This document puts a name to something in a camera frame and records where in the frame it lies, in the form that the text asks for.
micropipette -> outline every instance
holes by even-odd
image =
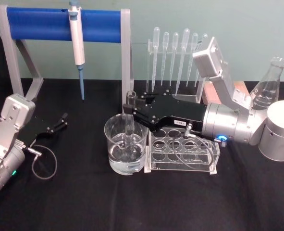
[[[71,39],[74,47],[74,62],[79,71],[80,89],[82,100],[84,101],[84,82],[83,82],[83,67],[85,63],[83,32],[81,20],[81,6],[78,0],[69,1],[70,9],[68,10]]]
[[[167,47],[169,46],[169,38],[170,38],[169,32],[165,32],[164,35],[163,35],[163,43],[162,43],[163,55],[162,55],[162,67],[161,67],[161,86],[162,86],[162,83],[163,83],[166,52],[167,52]]]
[[[180,64],[179,64],[175,95],[177,95],[179,85],[180,85],[182,69],[184,66],[185,50],[186,50],[186,47],[188,46],[189,36],[190,36],[190,30],[188,28],[184,29],[184,33],[182,35],[182,42],[181,42],[181,58],[180,58]]]
[[[171,60],[171,67],[170,67],[170,85],[172,83],[172,76],[173,76],[173,70],[174,70],[174,63],[175,63],[175,55],[178,47],[178,33],[175,32],[173,34],[173,40],[172,40],[172,60]]]
[[[204,41],[206,38],[208,38],[208,35],[207,35],[207,34],[203,34],[203,36],[201,37],[201,41],[198,41],[198,45],[197,45],[195,51],[198,51],[198,50],[199,50],[201,44],[203,43],[203,41]],[[197,69],[197,70],[196,70],[196,74],[195,74],[195,84],[194,84],[194,87],[196,87],[196,84],[197,84],[197,82],[198,82],[198,76],[199,76],[199,71],[198,71],[198,69]]]
[[[193,52],[195,51],[197,44],[198,44],[198,34],[193,33],[192,41],[191,41],[191,52],[192,52],[192,54],[190,55],[190,59],[189,59],[186,86],[188,86],[188,82],[189,82],[189,79],[190,79],[191,69],[192,69],[192,64],[193,64]]]
[[[160,37],[160,29],[159,27],[155,27],[153,29],[153,41],[152,41],[152,46],[153,46],[153,66],[152,66],[152,79],[151,79],[151,91],[152,92],[155,89],[159,37]]]

beaker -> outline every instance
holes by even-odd
[[[134,172],[139,172],[145,164],[148,128],[139,123],[133,123],[133,135],[128,139],[125,133],[127,119],[127,114],[118,114],[111,117],[104,126],[110,166],[121,175],[132,175]]]
[[[280,77],[283,69],[284,59],[273,57],[266,75],[250,93],[253,100],[253,109],[267,109],[272,103],[278,101]]]

black table surface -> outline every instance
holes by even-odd
[[[256,84],[246,83],[249,90]],[[68,129],[50,144],[58,171],[34,177],[32,154],[0,191],[0,231],[284,231],[284,162],[257,147],[221,148],[217,175],[152,171],[121,176],[108,161],[105,122],[117,114],[120,81],[45,79],[35,115]],[[12,93],[0,82],[0,111]],[[280,86],[284,99],[284,82]]]

dropper rack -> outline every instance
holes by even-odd
[[[176,78],[179,71],[179,60],[182,53],[182,35],[179,35],[179,41],[176,47],[176,56],[173,67],[172,74],[172,85],[170,86],[170,67],[171,59],[173,53],[172,38],[173,33],[169,34],[169,43],[166,51],[166,61],[165,61],[165,70],[163,76],[163,84],[161,85],[161,61],[163,55],[163,34],[161,32],[159,46],[158,46],[158,56],[156,66],[156,76],[155,76],[155,87],[154,93],[160,93],[164,90],[171,90],[175,98],[179,100],[185,100],[195,103],[200,103],[201,95],[204,88],[204,78],[201,78],[199,72],[193,63],[190,71],[189,83],[187,82],[189,60],[192,54],[199,50],[199,47],[202,43],[202,39],[198,39],[196,44],[192,44],[192,34],[190,35],[188,45],[185,49],[185,58],[184,65],[181,75],[181,87],[179,88],[178,94],[175,96],[175,86]],[[154,46],[153,41],[148,40],[148,49],[147,49],[147,75],[146,75],[146,92],[151,93],[151,81],[153,74],[153,55]],[[145,172],[151,172],[152,170],[186,170],[186,171],[204,171],[209,172],[210,174],[216,174],[216,164],[219,159],[220,149],[217,143],[202,139],[208,147],[213,151],[213,163],[209,166],[211,162],[211,155],[206,147],[197,139],[184,139],[182,134],[185,130],[183,128],[162,128],[156,133],[149,133],[148,136],[148,147],[146,152],[146,161],[145,161]],[[174,149],[176,154],[186,162],[187,165],[184,165],[174,153],[172,143],[174,142]]]

light blue wall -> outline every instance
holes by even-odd
[[[0,0],[25,7],[67,8],[64,0]],[[81,0],[83,8],[131,9],[133,68],[145,78],[146,45],[155,26],[170,33],[188,27],[208,33],[219,42],[234,80],[260,80],[273,56],[284,57],[284,1],[279,0]],[[45,78],[78,78],[72,44],[63,41],[28,41]],[[119,79],[119,44],[85,44],[85,78]],[[20,57],[23,77],[30,74]]]

